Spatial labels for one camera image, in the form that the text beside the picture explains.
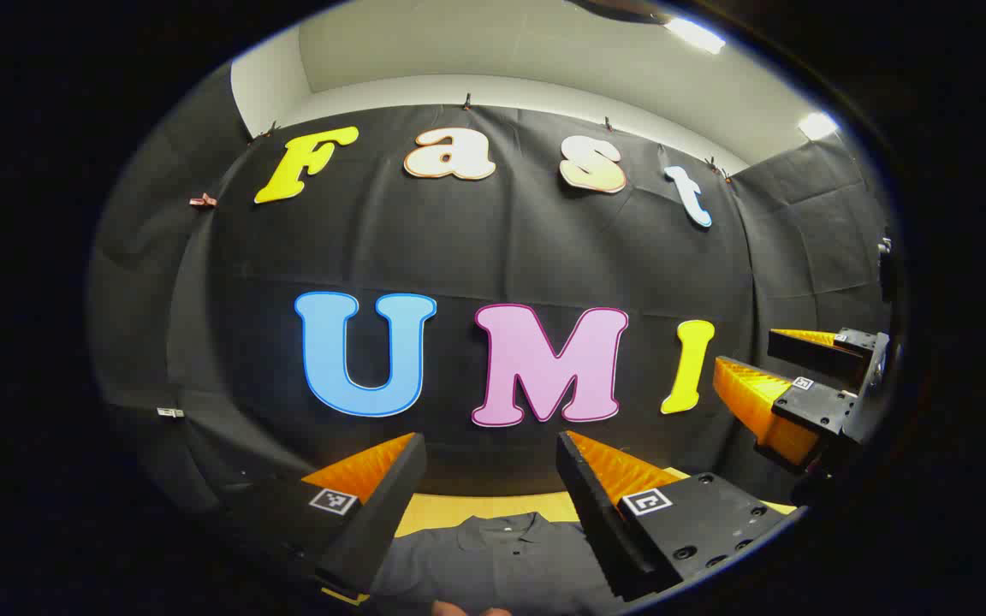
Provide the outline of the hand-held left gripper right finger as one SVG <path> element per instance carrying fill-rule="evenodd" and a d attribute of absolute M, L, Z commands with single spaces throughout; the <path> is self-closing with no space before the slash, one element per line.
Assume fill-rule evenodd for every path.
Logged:
<path fill-rule="evenodd" d="M 771 536 L 786 512 L 716 473 L 680 478 L 574 430 L 555 465 L 615 596 L 681 591 Z"/>

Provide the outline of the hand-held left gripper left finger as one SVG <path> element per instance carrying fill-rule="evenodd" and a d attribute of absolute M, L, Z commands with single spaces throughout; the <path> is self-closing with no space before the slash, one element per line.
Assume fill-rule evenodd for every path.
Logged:
<path fill-rule="evenodd" d="M 236 538 L 287 581 L 344 600 L 371 592 L 427 467 L 411 432 L 301 478 L 262 478 L 235 489 L 224 514 Z"/>

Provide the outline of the dark grey collared shirt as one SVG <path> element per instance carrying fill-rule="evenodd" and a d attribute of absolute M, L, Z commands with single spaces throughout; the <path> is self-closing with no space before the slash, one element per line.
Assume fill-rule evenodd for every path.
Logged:
<path fill-rule="evenodd" d="M 431 616 L 434 601 L 471 616 L 488 608 L 513 616 L 613 616 L 629 605 L 610 588 L 582 526 L 539 513 L 471 516 L 396 538 L 365 612 Z"/>

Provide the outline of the bright ceiling light panel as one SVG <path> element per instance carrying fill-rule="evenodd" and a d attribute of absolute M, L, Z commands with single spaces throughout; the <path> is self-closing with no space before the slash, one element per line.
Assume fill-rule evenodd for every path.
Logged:
<path fill-rule="evenodd" d="M 695 46 L 712 55 L 719 55 L 724 46 L 727 45 L 727 42 L 719 35 L 702 27 L 697 22 L 685 19 L 685 17 L 674 17 L 664 25 L 664 28 L 676 35 L 678 39 L 684 40 L 688 45 Z"/>
<path fill-rule="evenodd" d="M 837 121 L 829 114 L 821 112 L 821 110 L 803 117 L 798 122 L 797 128 L 809 141 L 837 137 L 839 132 Z"/>

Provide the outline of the black backdrop cloth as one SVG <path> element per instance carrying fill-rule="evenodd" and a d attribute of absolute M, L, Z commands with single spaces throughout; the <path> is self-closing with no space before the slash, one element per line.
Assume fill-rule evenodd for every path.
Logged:
<path fill-rule="evenodd" d="M 785 500 L 717 356 L 792 375 L 772 329 L 888 332 L 884 199 L 840 138 L 731 183 L 637 135 L 455 101 L 254 141 L 231 81 L 134 153 L 87 289 L 99 388 L 183 507 L 411 432 L 422 494 L 552 494 L 561 430 Z"/>

